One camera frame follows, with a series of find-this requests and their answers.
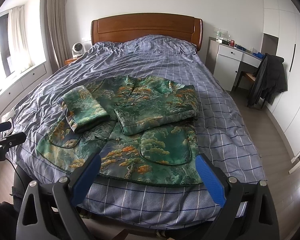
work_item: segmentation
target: green jacket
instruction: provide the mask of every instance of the green jacket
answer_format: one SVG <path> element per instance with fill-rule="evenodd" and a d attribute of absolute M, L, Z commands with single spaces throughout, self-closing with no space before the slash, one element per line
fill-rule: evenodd
<path fill-rule="evenodd" d="M 64 171 L 98 152 L 103 176 L 156 186 L 202 182 L 194 164 L 199 107 L 193 86 L 118 76 L 76 87 L 59 103 L 64 116 L 37 151 Z"/>

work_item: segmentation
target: blue gripper pad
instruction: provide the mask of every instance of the blue gripper pad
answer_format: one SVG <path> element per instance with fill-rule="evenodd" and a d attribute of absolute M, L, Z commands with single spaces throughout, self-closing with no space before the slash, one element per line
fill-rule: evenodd
<path fill-rule="evenodd" d="M 78 204 L 82 203 L 85 199 L 93 181 L 98 175 L 101 168 L 101 157 L 99 154 L 96 154 L 91 163 L 86 168 L 84 173 L 79 177 L 77 183 L 72 189 L 72 206 L 76 207 Z"/>
<path fill-rule="evenodd" d="M 195 158 L 195 167 L 213 201 L 223 207 L 226 203 L 225 189 L 201 155 Z"/>

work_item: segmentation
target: bed sheet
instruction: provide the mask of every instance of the bed sheet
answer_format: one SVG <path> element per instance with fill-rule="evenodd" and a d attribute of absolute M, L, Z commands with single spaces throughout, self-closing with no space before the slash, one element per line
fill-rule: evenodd
<path fill-rule="evenodd" d="M 195 128 L 198 146 L 226 176 L 241 182 L 265 179 L 260 157 L 232 98 L 204 66 L 193 44 L 161 35 L 126 43 L 99 42 L 38 85 L 15 107 L 14 132 L 26 142 L 8 157 L 41 183 L 56 182 L 65 173 L 36 152 L 36 145 L 62 115 L 58 99 L 76 86 L 117 75 L 156 75 L 194 85 L 200 106 Z M 157 229 L 192 226 L 213 219 L 220 207 L 203 184 L 150 187 L 98 176 L 81 207 L 123 222 Z M 242 214 L 242 203 L 238 216 Z"/>

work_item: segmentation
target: white desk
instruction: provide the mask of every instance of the white desk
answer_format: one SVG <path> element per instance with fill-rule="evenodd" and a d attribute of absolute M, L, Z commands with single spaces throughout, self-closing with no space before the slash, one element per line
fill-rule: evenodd
<path fill-rule="evenodd" d="M 240 49 L 210 40 L 206 67 L 224 90 L 231 91 L 241 71 L 255 72 L 261 59 Z"/>

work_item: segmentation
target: wooden nightstand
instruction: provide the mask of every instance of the wooden nightstand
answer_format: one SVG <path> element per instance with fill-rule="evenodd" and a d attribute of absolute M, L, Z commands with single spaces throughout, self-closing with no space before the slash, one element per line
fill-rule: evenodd
<path fill-rule="evenodd" d="M 70 59 L 67 59 L 67 60 L 65 61 L 65 64 L 68 65 L 68 64 L 70 64 L 71 62 L 74 62 L 74 61 L 76 61 L 76 60 L 79 59 L 79 58 L 81 58 L 81 57 L 76 57 L 76 58 L 70 58 Z"/>

